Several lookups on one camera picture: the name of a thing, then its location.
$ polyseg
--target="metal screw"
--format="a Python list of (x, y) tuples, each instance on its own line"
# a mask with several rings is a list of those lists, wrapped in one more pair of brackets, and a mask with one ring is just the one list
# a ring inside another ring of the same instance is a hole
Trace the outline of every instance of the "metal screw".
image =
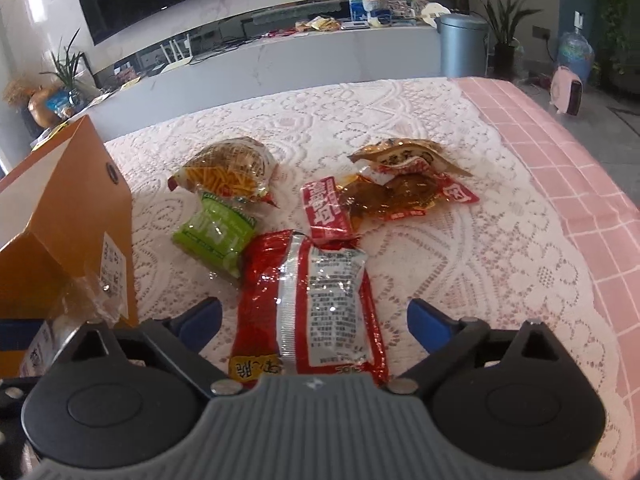
[(211, 391), (219, 396), (235, 395), (242, 391), (242, 384), (233, 379), (220, 379), (211, 385)]
[(13, 386), (11, 388), (7, 388), (4, 392), (9, 397), (15, 400), (21, 399), (24, 396), (24, 391), (22, 391), (20, 388), (15, 388)]
[(413, 379), (399, 377), (392, 379), (386, 385), (386, 389), (396, 395), (411, 395), (418, 391), (418, 383)]

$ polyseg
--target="dried flower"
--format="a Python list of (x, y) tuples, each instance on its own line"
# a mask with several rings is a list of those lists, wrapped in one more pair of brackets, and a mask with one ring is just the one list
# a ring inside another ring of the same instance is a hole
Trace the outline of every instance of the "dried flower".
[(9, 106), (21, 108), (29, 103), (31, 96), (38, 91), (38, 87), (26, 78), (9, 81), (2, 92), (2, 100)]

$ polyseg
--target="snack bag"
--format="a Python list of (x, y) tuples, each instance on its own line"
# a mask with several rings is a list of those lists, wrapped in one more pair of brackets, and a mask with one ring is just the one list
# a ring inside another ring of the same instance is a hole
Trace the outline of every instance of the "snack bag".
[(472, 176), (440, 155), (442, 146), (433, 140), (387, 139), (377, 144), (369, 144), (349, 156), (351, 162), (370, 160), (385, 166), (396, 166), (413, 157), (426, 161), (433, 173), (455, 173)]
[(324, 18), (322, 16), (316, 16), (308, 22), (306, 26), (319, 30), (320, 32), (340, 30), (340, 23), (335, 18)]
[(313, 240), (349, 240), (367, 218), (383, 221), (424, 216), (438, 200), (475, 203), (478, 197), (445, 173), (434, 173), (421, 156), (395, 166), (368, 160), (358, 173), (327, 177), (302, 187)]
[(240, 253), (255, 234), (256, 219), (209, 192), (202, 192), (202, 210), (182, 225), (174, 243), (207, 267), (240, 277)]
[(269, 181), (277, 166), (267, 147), (250, 137), (207, 146), (169, 178), (173, 191), (199, 187), (224, 198), (270, 202)]
[(232, 379), (370, 372), (386, 381), (363, 251), (350, 242), (320, 248), (301, 233), (280, 231), (255, 238), (245, 257)]

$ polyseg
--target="floor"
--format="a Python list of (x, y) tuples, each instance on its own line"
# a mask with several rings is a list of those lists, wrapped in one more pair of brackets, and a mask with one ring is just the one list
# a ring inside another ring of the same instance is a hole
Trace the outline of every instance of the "floor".
[(640, 206), (640, 103), (587, 88), (578, 115), (573, 117), (556, 114), (547, 91), (530, 85), (520, 88), (569, 130)]

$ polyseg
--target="gray trash can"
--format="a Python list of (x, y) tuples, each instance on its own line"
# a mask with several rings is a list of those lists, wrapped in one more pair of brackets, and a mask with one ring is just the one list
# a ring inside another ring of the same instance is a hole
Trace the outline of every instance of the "gray trash can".
[(489, 24), (479, 16), (443, 14), (440, 33), (440, 75), (485, 76)]

